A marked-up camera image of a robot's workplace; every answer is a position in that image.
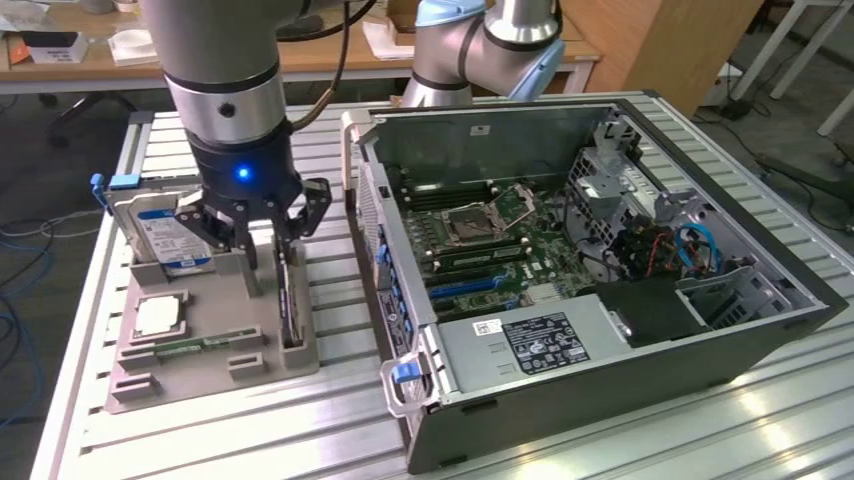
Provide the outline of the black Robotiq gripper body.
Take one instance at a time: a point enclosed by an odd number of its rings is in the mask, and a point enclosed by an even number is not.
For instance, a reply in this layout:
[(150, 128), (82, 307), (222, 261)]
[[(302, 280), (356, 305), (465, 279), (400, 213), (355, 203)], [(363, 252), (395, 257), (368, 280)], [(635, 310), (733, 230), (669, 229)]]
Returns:
[(206, 206), (232, 219), (284, 218), (303, 192), (294, 165), (291, 131), (274, 130), (246, 143), (188, 141), (202, 177)]

